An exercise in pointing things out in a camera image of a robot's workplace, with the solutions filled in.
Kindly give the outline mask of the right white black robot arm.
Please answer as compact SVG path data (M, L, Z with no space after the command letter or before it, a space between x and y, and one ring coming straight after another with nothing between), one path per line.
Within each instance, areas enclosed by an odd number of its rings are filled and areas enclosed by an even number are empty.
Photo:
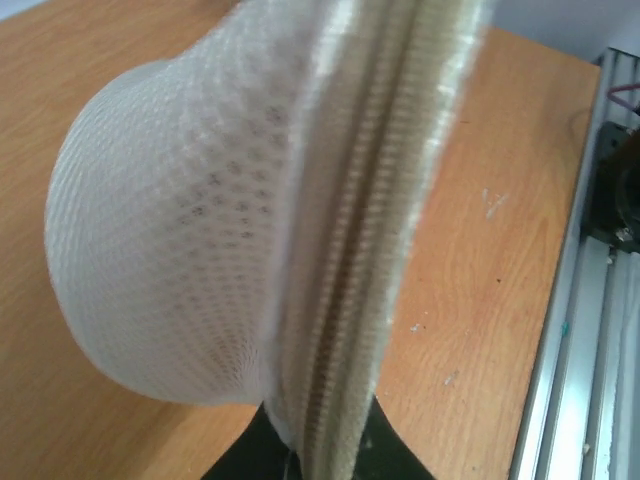
M583 215L586 235L639 251L639 130L606 121L598 131Z

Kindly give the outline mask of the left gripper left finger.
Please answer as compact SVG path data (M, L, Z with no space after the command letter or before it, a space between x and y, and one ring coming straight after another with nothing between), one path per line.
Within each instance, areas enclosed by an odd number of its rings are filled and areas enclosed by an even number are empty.
M243 433L202 480L292 479L292 451L280 439L261 405Z

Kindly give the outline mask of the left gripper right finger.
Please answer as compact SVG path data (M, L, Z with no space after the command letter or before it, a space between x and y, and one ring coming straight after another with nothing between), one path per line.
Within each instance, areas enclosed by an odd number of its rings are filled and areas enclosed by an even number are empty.
M362 434L353 480L435 480L392 427L374 397Z

